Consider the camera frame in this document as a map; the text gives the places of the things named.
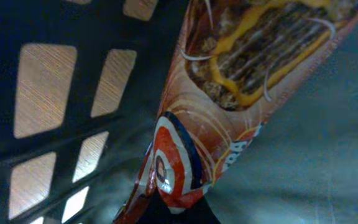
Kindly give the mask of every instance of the candy bar wrapper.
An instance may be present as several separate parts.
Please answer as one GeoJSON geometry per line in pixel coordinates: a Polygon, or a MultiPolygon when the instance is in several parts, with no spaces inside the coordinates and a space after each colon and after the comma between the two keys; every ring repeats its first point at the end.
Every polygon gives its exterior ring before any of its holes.
{"type": "Polygon", "coordinates": [[[357,21],[358,0],[190,1],[154,140],[114,222],[136,222],[156,190],[172,214],[195,204],[357,21]]]}

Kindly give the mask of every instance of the gray surface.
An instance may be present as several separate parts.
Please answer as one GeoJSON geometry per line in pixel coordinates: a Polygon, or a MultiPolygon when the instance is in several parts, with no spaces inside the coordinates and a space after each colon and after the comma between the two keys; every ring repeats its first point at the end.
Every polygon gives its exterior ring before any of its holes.
{"type": "Polygon", "coordinates": [[[358,26],[206,198],[222,223],[358,223],[358,26]]]}

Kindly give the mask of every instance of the snack package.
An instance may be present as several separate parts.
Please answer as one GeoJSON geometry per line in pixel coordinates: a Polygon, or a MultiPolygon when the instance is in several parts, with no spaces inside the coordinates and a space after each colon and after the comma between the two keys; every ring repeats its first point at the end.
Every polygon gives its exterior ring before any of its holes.
{"type": "Polygon", "coordinates": [[[194,205],[358,21],[358,0],[190,1],[154,140],[115,223],[157,190],[172,214],[194,205]]]}

